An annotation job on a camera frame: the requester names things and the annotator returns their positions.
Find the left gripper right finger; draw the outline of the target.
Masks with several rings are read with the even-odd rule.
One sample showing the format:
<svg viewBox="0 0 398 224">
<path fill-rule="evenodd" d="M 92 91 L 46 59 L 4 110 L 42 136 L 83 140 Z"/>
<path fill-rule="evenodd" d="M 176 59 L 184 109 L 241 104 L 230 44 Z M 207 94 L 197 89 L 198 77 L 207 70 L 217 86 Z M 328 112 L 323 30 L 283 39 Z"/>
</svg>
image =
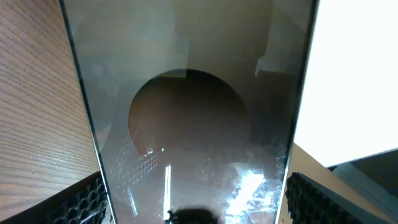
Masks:
<svg viewBox="0 0 398 224">
<path fill-rule="evenodd" d="M 286 182 L 287 210 L 293 224 L 388 224 L 299 172 Z"/>
</svg>

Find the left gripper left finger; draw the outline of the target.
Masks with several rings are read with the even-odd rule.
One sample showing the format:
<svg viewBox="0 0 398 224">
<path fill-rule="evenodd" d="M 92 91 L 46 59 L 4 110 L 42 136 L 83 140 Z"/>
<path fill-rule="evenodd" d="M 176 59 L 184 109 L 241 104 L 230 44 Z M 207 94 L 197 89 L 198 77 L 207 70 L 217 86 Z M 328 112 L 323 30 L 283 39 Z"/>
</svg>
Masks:
<svg viewBox="0 0 398 224">
<path fill-rule="evenodd" d="M 107 205 L 101 172 L 95 172 L 1 224 L 100 224 Z"/>
</svg>

